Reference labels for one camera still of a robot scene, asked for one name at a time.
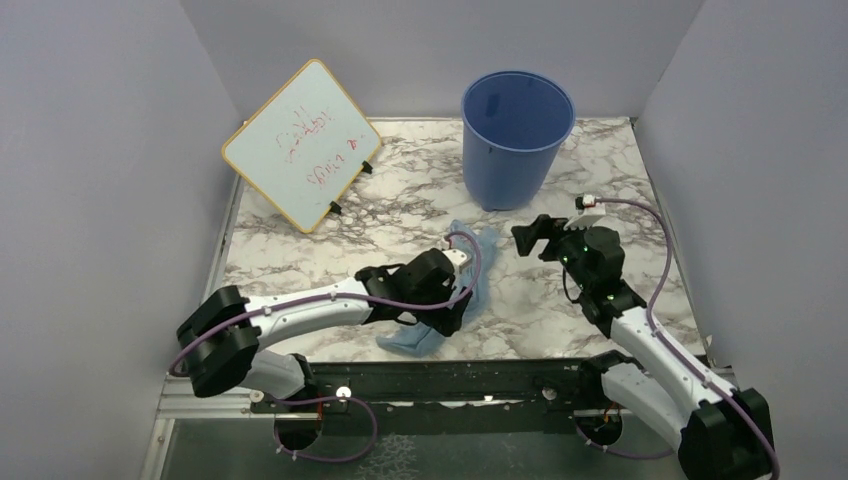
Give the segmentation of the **light blue trash bag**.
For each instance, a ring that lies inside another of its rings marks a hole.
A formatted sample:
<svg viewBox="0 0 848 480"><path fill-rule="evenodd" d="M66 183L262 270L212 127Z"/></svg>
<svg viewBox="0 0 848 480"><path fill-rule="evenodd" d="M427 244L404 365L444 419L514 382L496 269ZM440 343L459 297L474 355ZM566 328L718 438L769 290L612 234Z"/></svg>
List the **light blue trash bag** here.
<svg viewBox="0 0 848 480"><path fill-rule="evenodd" d="M480 249L481 270L477 282L473 285L470 300L463 314L462 326L467 327L488 307L490 301L489 273L498 257L500 234L491 227L483 227L475 232L462 221L455 219L449 226L449 232L464 232L473 238ZM411 358L424 358L435 354L445 343L447 337L423 324L400 327L392 335L375 338L377 346L387 352Z"/></svg>

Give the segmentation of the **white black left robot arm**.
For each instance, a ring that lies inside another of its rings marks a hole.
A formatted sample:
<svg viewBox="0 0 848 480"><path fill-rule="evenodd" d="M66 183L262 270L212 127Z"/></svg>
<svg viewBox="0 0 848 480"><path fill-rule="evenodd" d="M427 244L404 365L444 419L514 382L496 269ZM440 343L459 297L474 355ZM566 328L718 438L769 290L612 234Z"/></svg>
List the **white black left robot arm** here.
<svg viewBox="0 0 848 480"><path fill-rule="evenodd" d="M314 384L300 354L271 346L308 333L380 321L403 314L450 336L462 325L470 287L457 281L472 262L459 250L431 248L406 264L366 267L321 288L279 297L246 297L221 287L177 329L181 351L172 368L198 398L235 387L259 390L298 411L313 401Z"/></svg>

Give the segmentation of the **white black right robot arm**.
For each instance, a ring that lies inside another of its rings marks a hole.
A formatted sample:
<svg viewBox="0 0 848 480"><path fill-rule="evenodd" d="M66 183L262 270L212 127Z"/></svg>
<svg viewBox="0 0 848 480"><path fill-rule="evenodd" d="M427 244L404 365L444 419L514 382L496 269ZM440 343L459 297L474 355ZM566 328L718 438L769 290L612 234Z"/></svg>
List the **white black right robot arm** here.
<svg viewBox="0 0 848 480"><path fill-rule="evenodd" d="M620 347L581 362L579 398L630 410L669 445L689 479L777 478L765 398L738 389L668 335L622 278L619 234L596 221L542 214L511 229L522 257L546 241L539 259L562 266L563 278L579 289L574 303Z"/></svg>

